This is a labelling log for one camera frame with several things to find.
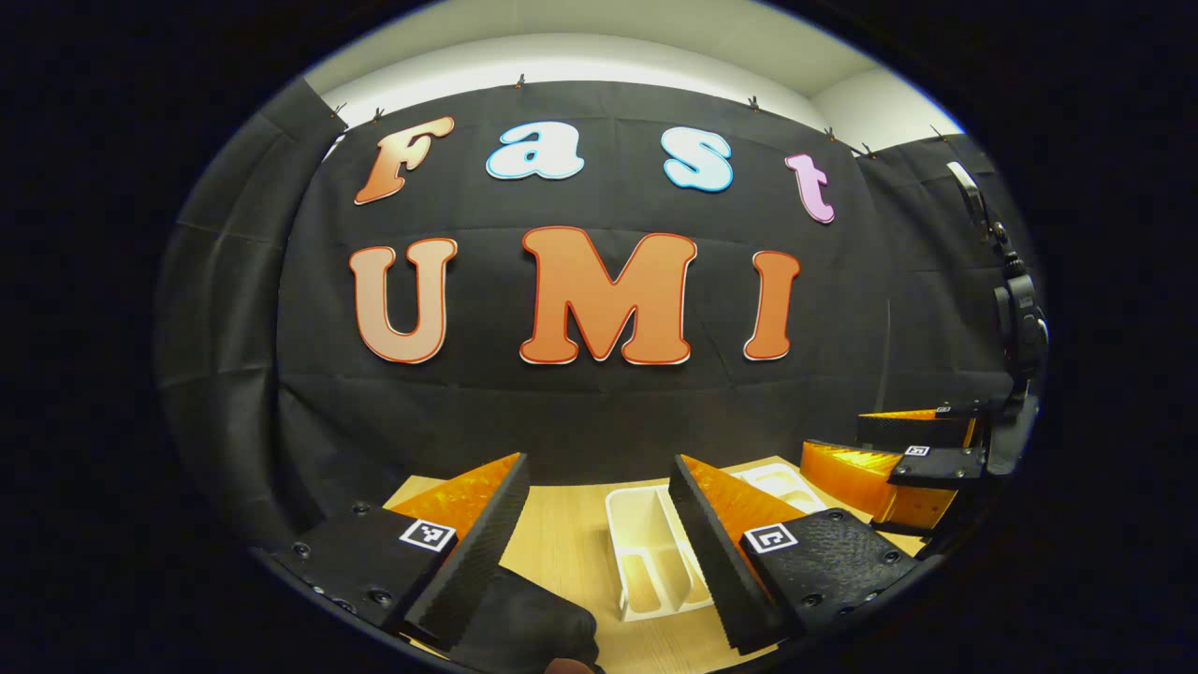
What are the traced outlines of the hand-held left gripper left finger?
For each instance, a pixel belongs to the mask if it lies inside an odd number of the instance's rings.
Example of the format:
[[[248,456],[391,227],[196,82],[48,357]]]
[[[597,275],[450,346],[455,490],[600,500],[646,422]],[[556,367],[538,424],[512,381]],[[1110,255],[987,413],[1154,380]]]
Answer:
[[[361,623],[448,650],[480,606],[528,490],[527,459],[514,453],[393,508],[356,505],[272,560]]]

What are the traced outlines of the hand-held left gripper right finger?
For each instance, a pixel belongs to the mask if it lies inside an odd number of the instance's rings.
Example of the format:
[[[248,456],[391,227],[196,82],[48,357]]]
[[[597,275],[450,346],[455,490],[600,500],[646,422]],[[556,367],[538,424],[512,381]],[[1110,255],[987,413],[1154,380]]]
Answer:
[[[668,485],[728,644],[813,644],[864,623],[922,564],[842,508],[811,515],[685,455]]]

